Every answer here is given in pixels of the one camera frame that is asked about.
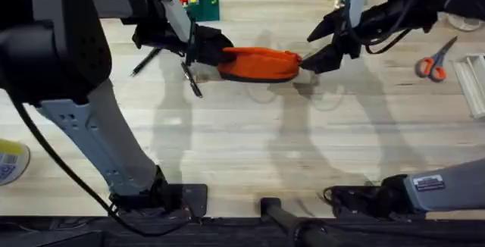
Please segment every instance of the cable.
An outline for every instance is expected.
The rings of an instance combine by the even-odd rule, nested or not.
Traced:
[[[403,233],[403,232],[395,232],[395,231],[344,227],[338,224],[329,224],[329,223],[326,223],[325,226],[342,230],[345,232],[373,233],[373,234],[388,235],[388,236],[401,236],[401,237],[416,238],[416,239],[435,240],[435,241],[441,241],[441,242],[455,242],[455,243],[484,243],[485,242],[485,238],[458,238],[458,237],[453,238],[448,236],[445,236],[445,237],[430,236],[430,235],[417,234],[417,233]]]
[[[27,110],[25,109],[25,107],[22,105],[22,103],[20,103],[17,100],[16,96],[14,95],[14,89],[13,89],[12,85],[7,80],[7,77],[4,77],[4,76],[5,76],[5,74],[4,74],[3,70],[2,70],[2,66],[0,65],[0,77],[3,80],[3,84],[5,86],[5,91],[7,92],[8,96],[10,97],[10,100],[14,104],[14,107],[17,110],[17,112],[20,115],[20,117],[22,118],[23,122],[25,123],[25,125],[27,126],[27,128],[29,128],[30,132],[34,135],[34,137],[36,138],[37,142],[39,142],[39,144],[45,149],[45,151],[48,153],[48,155],[51,157],[51,159],[79,187],[81,187],[93,199],[95,199],[96,202],[98,202],[98,204],[101,205],[101,207],[103,207],[103,209],[105,209],[105,211],[108,213],[109,217],[113,218],[113,220],[115,220],[123,228],[125,228],[125,229],[127,229],[127,230],[129,230],[129,231],[131,231],[133,233],[136,233],[136,234],[138,234],[140,236],[144,236],[144,237],[159,237],[159,236],[165,236],[165,235],[167,235],[169,233],[172,233],[172,232],[174,232],[174,231],[176,231],[176,230],[178,230],[178,229],[186,226],[190,222],[192,222],[192,220],[185,221],[185,222],[183,222],[181,224],[178,224],[175,227],[172,227],[172,228],[170,228],[170,229],[168,229],[168,230],[166,230],[164,232],[161,232],[161,233],[146,233],[146,232],[143,232],[141,230],[138,230],[137,228],[129,225],[123,219],[121,219],[120,217],[118,217],[117,214],[110,209],[110,206],[108,204],[106,204],[106,202],[98,195],[98,193],[96,193],[94,190],[92,190],[91,187],[89,187],[81,178],[79,178],[79,176],[77,176],[77,174],[72,169],[70,169],[70,167],[62,160],[62,158],[57,154],[57,152],[55,152],[55,150],[50,146],[49,142],[45,139],[45,137],[39,131],[39,128],[37,128],[37,126],[32,121],[32,118],[30,118],[30,116],[27,113]]]
[[[325,201],[328,205],[333,206],[335,205],[331,199],[329,198],[329,192],[332,191],[332,186],[327,187],[323,191],[323,195],[319,197]],[[424,234],[418,233],[404,233],[404,232],[395,232],[395,231],[386,231],[386,230],[376,230],[376,229],[363,229],[363,228],[352,228],[352,227],[344,227],[339,224],[329,224],[324,222],[324,226],[342,230],[345,232],[356,232],[356,233],[373,233],[373,234],[382,234],[382,235],[389,235],[389,236],[401,236],[401,237],[409,237],[409,238],[416,238],[416,239],[426,239],[426,240],[435,240],[435,241],[444,241],[444,242],[459,242],[459,243],[484,243],[485,238],[478,238],[478,239],[469,239],[469,238],[453,238],[453,237],[438,237],[438,236],[429,236]]]
[[[31,229],[31,228],[28,228],[28,227],[25,227],[21,224],[18,224],[18,223],[15,223],[15,222],[11,222],[11,221],[2,221],[0,222],[0,225],[11,225],[11,226],[16,226],[18,228],[21,228],[22,230],[24,231],[27,231],[27,232],[35,232],[35,233],[39,233],[41,232],[40,230],[35,230],[35,229]]]
[[[411,29],[407,29],[407,30],[402,31],[402,33],[400,33],[392,42],[390,42],[388,45],[384,46],[379,51],[375,51],[375,52],[372,51],[372,49],[369,45],[365,46],[365,51],[367,51],[367,53],[369,53],[371,55],[379,55],[379,54],[382,54],[384,52],[387,52],[389,49],[394,47],[394,45],[396,45],[396,43],[398,43],[402,38],[404,38],[406,35],[408,35],[409,32],[411,32]]]
[[[411,10],[411,7],[415,3],[415,1],[416,0],[408,0],[408,2],[406,3],[404,9],[401,12],[401,15],[398,18],[398,20],[379,39],[377,39],[377,40],[373,40],[373,39],[368,40],[368,39],[362,39],[362,38],[360,38],[357,35],[357,33],[355,32],[355,30],[352,28],[352,25],[351,25],[351,22],[350,22],[350,5],[351,5],[351,2],[350,2],[350,0],[346,0],[346,2],[345,2],[345,8],[344,8],[344,14],[345,14],[345,20],[346,20],[346,26],[347,26],[346,30],[349,33],[349,35],[352,37],[352,39],[354,39],[356,42],[358,42],[361,45],[368,45],[368,46],[378,45],[378,44],[384,42],[385,40],[387,40],[388,38],[390,38],[391,35],[397,31],[397,29],[401,25],[402,21],[404,20],[404,18],[408,14],[408,12]]]

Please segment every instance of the wooden table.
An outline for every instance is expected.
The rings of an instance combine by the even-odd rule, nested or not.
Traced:
[[[307,55],[330,41],[305,40],[332,9],[333,0],[221,0],[221,21],[204,24],[221,28],[234,45]],[[451,64],[441,84],[413,71],[419,58],[454,35],[458,43],[449,60],[483,51],[483,30],[460,33],[439,22],[431,34],[414,31],[383,55],[346,58],[342,69],[321,75],[314,86],[213,80],[200,84],[205,97],[199,99],[172,54],[164,52],[130,77],[150,49],[134,47],[133,27],[118,20],[103,25],[113,55],[111,79],[128,124],[170,182],[208,184],[210,216],[256,216],[261,197],[278,196],[295,214],[330,217],[317,195],[327,186],[379,183],[389,175],[483,157],[485,127],[470,118]],[[108,197],[101,176],[76,146],[30,110],[64,160]],[[47,157],[3,92],[0,129],[0,138],[20,140],[33,153],[26,173],[0,187],[0,215],[104,214]]]

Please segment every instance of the green box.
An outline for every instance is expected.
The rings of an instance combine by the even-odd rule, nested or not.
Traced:
[[[199,0],[198,4],[189,4],[186,10],[196,21],[220,20],[219,0]]]

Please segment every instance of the label sticker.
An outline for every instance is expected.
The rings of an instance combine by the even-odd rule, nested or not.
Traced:
[[[17,163],[18,156],[17,155],[11,155],[8,153],[3,154],[3,160],[1,163],[3,164],[16,164]]]
[[[0,153],[0,182],[6,180],[17,168],[18,155]]]
[[[441,175],[414,178],[412,182],[419,192],[445,189],[445,182]]]
[[[0,164],[0,182],[7,179],[15,168],[16,166],[11,164]]]

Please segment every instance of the orange scissors handle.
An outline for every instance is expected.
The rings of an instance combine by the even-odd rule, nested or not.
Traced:
[[[423,58],[416,64],[415,73],[421,78],[429,77],[434,82],[442,82],[446,78],[446,71],[440,58],[437,61],[433,58]]]

